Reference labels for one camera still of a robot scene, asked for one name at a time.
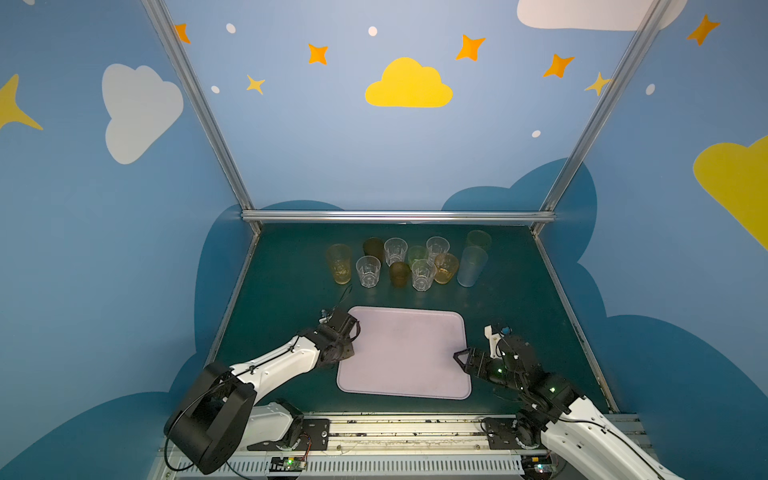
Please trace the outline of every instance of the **yellow cloud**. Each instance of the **yellow cloud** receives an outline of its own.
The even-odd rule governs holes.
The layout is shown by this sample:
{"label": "yellow cloud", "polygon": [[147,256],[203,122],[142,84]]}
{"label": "yellow cloud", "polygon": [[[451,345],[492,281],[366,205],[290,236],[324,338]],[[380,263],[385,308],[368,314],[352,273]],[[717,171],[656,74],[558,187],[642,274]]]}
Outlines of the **yellow cloud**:
{"label": "yellow cloud", "polygon": [[751,147],[712,145],[696,159],[694,175],[768,249],[768,137]]}
{"label": "yellow cloud", "polygon": [[366,100],[376,107],[442,107],[451,98],[453,90],[437,70],[406,57],[387,65],[382,80],[366,90]]}

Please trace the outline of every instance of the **yellow star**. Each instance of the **yellow star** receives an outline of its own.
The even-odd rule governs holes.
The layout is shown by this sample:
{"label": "yellow star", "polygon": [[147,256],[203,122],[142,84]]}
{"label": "yellow star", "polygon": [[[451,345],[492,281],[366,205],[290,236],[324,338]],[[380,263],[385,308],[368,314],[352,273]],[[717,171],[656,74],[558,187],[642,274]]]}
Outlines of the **yellow star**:
{"label": "yellow star", "polygon": [[482,42],[484,42],[485,39],[478,38],[477,40],[472,40],[466,35],[463,35],[463,37],[464,45],[462,45],[462,50],[458,53],[456,60],[461,60],[462,58],[471,58],[472,60],[477,61],[478,48],[480,48],[480,45],[482,45]]}
{"label": "yellow star", "polygon": [[318,61],[323,65],[328,65],[326,63],[326,50],[328,47],[316,47],[310,43],[310,63]]}
{"label": "yellow star", "polygon": [[32,120],[29,115],[24,113],[16,104],[16,89],[18,88],[18,75],[14,75],[8,80],[8,83],[0,88],[0,128],[12,121],[28,127],[42,130],[43,127]]}
{"label": "yellow star", "polygon": [[190,41],[190,38],[187,37],[187,24],[182,23],[180,25],[174,25],[176,28],[176,33],[179,34],[179,40],[183,41],[184,43],[192,43]]}
{"label": "yellow star", "polygon": [[248,80],[250,80],[250,85],[248,85],[246,90],[258,90],[260,94],[264,95],[264,92],[261,91],[261,84],[264,83],[264,80],[255,81],[250,77],[250,75],[248,75]]}
{"label": "yellow star", "polygon": [[565,67],[568,66],[569,63],[571,63],[571,60],[573,60],[576,57],[570,57],[570,58],[560,58],[555,54],[554,57],[552,57],[552,66],[544,73],[545,77],[548,77],[549,75],[557,75],[560,78],[563,78],[563,74],[565,73]]}
{"label": "yellow star", "polygon": [[596,92],[598,93],[598,97],[599,97],[599,96],[600,96],[600,94],[603,92],[603,87],[604,87],[604,86],[605,86],[605,85],[606,85],[606,84],[607,84],[609,81],[611,81],[611,79],[610,79],[610,78],[608,78],[608,79],[603,79],[603,74],[602,74],[602,73],[600,73],[600,72],[598,72],[598,79],[597,79],[597,80],[595,80],[595,81],[594,81],[594,83],[593,83],[592,85],[590,85],[590,86],[586,87],[586,88],[584,89],[584,91],[587,91],[587,90],[594,90],[594,91],[596,91]]}
{"label": "yellow star", "polygon": [[702,19],[699,26],[694,30],[694,33],[688,35],[688,38],[686,40],[695,40],[699,42],[699,46],[704,43],[704,39],[707,37],[707,35],[710,34],[711,31],[713,31],[719,23],[710,22],[709,17],[706,15]]}

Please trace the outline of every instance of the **vent grille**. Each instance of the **vent grille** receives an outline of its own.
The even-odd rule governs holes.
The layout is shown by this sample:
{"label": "vent grille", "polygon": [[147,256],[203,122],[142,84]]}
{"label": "vent grille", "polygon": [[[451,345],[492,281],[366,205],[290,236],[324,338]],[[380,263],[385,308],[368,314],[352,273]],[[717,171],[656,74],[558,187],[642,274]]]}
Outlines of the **vent grille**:
{"label": "vent grille", "polygon": [[[190,463],[184,460],[180,467]],[[264,460],[248,460],[233,457],[230,464],[245,476],[263,477],[283,476],[268,472],[268,464]],[[473,475],[500,476],[521,475],[523,473],[519,455],[386,455],[386,456],[356,456],[355,458],[334,458],[310,456],[302,477],[335,477],[350,475],[366,476],[418,476],[418,475]],[[176,478],[239,478],[226,465],[210,475],[203,475],[197,467],[178,472]]]}

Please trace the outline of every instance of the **plastic cup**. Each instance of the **plastic cup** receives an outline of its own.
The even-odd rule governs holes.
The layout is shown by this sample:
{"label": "plastic cup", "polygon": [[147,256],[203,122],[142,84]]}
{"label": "plastic cup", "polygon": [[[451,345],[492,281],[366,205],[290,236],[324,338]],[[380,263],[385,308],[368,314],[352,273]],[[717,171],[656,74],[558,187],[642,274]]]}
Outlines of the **plastic cup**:
{"label": "plastic cup", "polygon": [[376,257],[381,264],[384,264],[384,240],[371,237],[362,243],[362,252],[365,255]]}
{"label": "plastic cup", "polygon": [[390,238],[384,242],[384,258],[388,266],[394,262],[405,262],[408,244],[402,238]]}
{"label": "plastic cup", "polygon": [[411,266],[411,281],[413,288],[419,292],[425,292],[432,286],[437,269],[435,264],[427,259],[414,260]]}
{"label": "plastic cup", "polygon": [[352,249],[343,243],[331,245],[326,250],[326,262],[333,274],[333,280],[345,285],[352,278]]}
{"label": "plastic cup", "polygon": [[440,253],[447,253],[451,249],[451,244],[443,237],[432,237],[427,240],[427,251],[429,251],[429,259],[435,261]]}
{"label": "plastic cup", "polygon": [[458,268],[456,281],[461,286],[475,285],[488,262],[488,253],[480,247],[466,247],[462,253],[462,262]]}
{"label": "plastic cup", "polygon": [[406,255],[406,258],[408,259],[408,266],[413,268],[414,261],[421,259],[426,260],[429,258],[429,251],[427,251],[427,247],[416,245],[415,247],[410,247],[408,249],[408,255]]}
{"label": "plastic cup", "polygon": [[435,257],[435,268],[437,268],[435,282],[445,285],[458,271],[458,258],[450,253],[440,253]]}
{"label": "plastic cup", "polygon": [[488,252],[491,249],[491,236],[482,230],[473,230],[467,234],[465,247],[480,247]]}
{"label": "plastic cup", "polygon": [[360,284],[365,288],[376,286],[379,282],[379,274],[382,271],[382,263],[373,255],[360,257],[355,264],[357,274],[360,277]]}
{"label": "plastic cup", "polygon": [[389,266],[389,281],[392,282],[392,286],[398,288],[405,286],[410,274],[411,269],[405,262],[394,262]]}

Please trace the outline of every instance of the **cable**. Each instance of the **cable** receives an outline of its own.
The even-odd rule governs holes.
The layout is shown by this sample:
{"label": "cable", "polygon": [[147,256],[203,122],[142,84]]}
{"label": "cable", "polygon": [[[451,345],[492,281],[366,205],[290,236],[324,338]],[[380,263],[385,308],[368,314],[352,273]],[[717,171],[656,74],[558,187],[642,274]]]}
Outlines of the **cable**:
{"label": "cable", "polygon": [[170,424],[170,428],[168,429],[168,435],[166,435],[166,437],[165,437],[165,445],[163,446],[163,458],[165,460],[165,466],[167,466],[168,469],[170,469],[172,472],[183,472],[184,470],[187,470],[188,468],[192,468],[194,466],[194,463],[191,463],[191,464],[189,464],[188,466],[186,466],[184,468],[175,468],[175,467],[170,466],[170,462],[168,461],[168,441],[170,440],[170,433],[174,430],[174,427],[176,427],[176,424],[179,422],[179,420],[181,420],[181,417],[183,417],[184,414],[187,413],[187,410],[189,410],[192,405],[195,405],[197,402],[199,402],[200,399],[202,399],[204,396],[210,395],[211,393],[216,392],[219,388],[221,388],[222,386],[225,386],[228,382],[236,379],[237,377],[243,375],[246,372],[252,372],[255,369],[256,369],[256,366],[250,366],[250,367],[248,367],[248,369],[245,369],[244,371],[238,373],[237,375],[232,375],[228,379],[225,379],[224,381],[222,381],[218,385],[210,387],[208,390],[203,392],[203,394],[201,394],[199,397],[197,397],[192,403],[187,405],[187,408],[185,408],[184,410],[181,411],[181,413],[179,414],[178,417],[176,417],[174,422]]}
{"label": "cable", "polygon": [[232,468],[232,465],[230,465],[230,461],[229,461],[229,460],[227,460],[227,461],[226,461],[226,463],[227,463],[227,467],[229,467],[229,468],[230,468],[230,470],[231,470],[232,472],[234,472],[234,474],[235,474],[235,475],[237,475],[238,477],[240,477],[240,478],[245,478],[245,480],[256,480],[255,478],[246,477],[246,476],[245,476],[245,475],[243,475],[242,473],[240,473],[240,472],[238,472],[237,470],[235,470],[234,468]]}

